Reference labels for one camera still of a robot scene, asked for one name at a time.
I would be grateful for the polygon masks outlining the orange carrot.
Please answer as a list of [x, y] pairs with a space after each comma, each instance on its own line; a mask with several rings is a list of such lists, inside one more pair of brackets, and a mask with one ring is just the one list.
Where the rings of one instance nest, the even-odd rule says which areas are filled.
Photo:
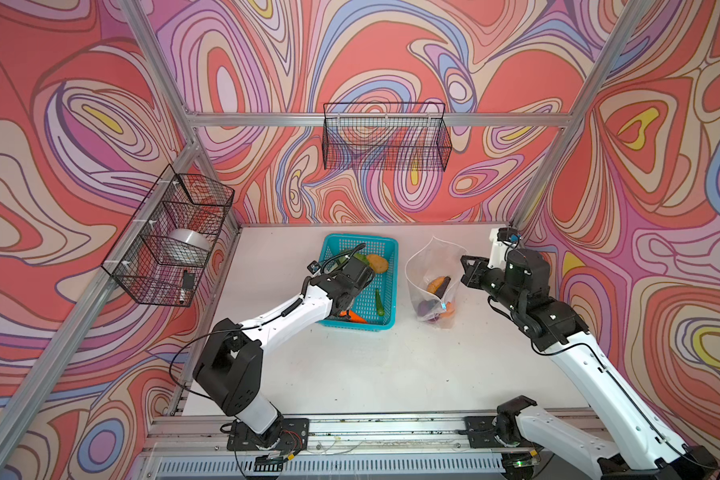
[[342, 321], [346, 321], [346, 322], [357, 323], [357, 324], [367, 324], [367, 321], [363, 317], [361, 317], [360, 315], [358, 315], [357, 313], [355, 313], [352, 310], [340, 312], [338, 315], [338, 318], [341, 319]]

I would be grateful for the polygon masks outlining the green chili pepper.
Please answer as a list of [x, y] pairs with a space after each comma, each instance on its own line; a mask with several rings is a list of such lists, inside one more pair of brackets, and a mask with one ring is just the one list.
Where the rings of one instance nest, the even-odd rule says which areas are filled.
[[375, 290], [375, 308], [376, 313], [379, 317], [384, 317], [386, 314], [384, 302], [382, 299], [382, 295], [379, 289]]

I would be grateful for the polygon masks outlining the teal plastic basket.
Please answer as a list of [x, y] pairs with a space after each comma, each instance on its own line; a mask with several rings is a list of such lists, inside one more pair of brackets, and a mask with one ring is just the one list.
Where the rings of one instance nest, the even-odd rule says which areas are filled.
[[381, 332], [396, 322], [398, 242], [389, 237], [333, 233], [325, 237], [319, 272], [335, 272], [353, 296], [342, 311], [320, 323], [326, 327]]

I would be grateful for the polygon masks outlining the brown potato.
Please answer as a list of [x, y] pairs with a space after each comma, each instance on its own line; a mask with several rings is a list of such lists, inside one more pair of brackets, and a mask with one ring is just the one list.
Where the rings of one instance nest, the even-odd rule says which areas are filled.
[[368, 266], [374, 271], [375, 274], [384, 274], [389, 269], [388, 261], [376, 254], [368, 254], [366, 256]]

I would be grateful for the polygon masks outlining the purple onion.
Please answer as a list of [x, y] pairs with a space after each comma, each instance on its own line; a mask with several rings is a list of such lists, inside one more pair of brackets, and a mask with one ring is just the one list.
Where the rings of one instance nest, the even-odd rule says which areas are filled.
[[419, 302], [416, 306], [416, 314], [419, 318], [428, 320], [439, 314], [440, 302], [438, 300], [426, 300]]

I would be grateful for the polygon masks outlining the clear zip top bag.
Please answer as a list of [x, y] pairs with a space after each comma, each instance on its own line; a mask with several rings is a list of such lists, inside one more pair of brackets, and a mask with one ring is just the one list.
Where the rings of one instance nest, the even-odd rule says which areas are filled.
[[404, 273], [417, 320], [441, 329], [453, 326], [466, 254], [462, 246], [432, 237], [408, 259]]

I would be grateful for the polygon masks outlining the orange pumpkin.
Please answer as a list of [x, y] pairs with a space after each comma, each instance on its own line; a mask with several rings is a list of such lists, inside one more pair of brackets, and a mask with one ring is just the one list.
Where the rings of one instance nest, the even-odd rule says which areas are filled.
[[447, 302], [445, 305], [445, 311], [441, 314], [442, 317], [448, 318], [455, 313], [455, 306], [453, 302]]

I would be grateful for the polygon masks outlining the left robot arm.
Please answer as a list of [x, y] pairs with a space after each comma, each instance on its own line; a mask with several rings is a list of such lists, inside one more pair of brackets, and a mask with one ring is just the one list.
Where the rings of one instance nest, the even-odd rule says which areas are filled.
[[235, 323], [225, 318], [205, 337], [193, 368], [195, 386], [228, 417], [268, 441], [281, 431], [281, 412], [261, 393], [265, 356], [307, 327], [346, 313], [376, 273], [357, 254], [312, 264], [294, 297], [254, 318]]

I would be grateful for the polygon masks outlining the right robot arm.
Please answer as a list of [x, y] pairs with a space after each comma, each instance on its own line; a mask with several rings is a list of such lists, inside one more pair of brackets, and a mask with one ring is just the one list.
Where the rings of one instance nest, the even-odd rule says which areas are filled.
[[591, 479], [720, 478], [720, 464], [690, 446], [643, 401], [600, 348], [581, 316], [549, 291], [550, 266], [537, 251], [516, 248], [502, 265], [464, 255], [461, 282], [488, 295], [489, 307], [528, 338], [573, 383], [610, 435], [603, 440], [558, 419], [524, 395], [500, 404], [496, 442], [540, 445]]

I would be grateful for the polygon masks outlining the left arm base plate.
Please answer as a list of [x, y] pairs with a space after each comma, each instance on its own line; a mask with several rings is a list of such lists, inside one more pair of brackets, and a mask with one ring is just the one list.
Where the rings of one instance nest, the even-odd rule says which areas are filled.
[[278, 418], [261, 434], [235, 420], [223, 424], [220, 431], [228, 436], [228, 451], [300, 452], [308, 447], [310, 420], [306, 417]]

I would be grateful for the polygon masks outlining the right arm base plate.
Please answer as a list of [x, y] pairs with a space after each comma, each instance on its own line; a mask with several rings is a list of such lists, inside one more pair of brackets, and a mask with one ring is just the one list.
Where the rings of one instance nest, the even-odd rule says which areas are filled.
[[515, 421], [506, 415], [467, 416], [464, 422], [461, 433], [467, 436], [471, 448], [544, 449], [523, 437]]

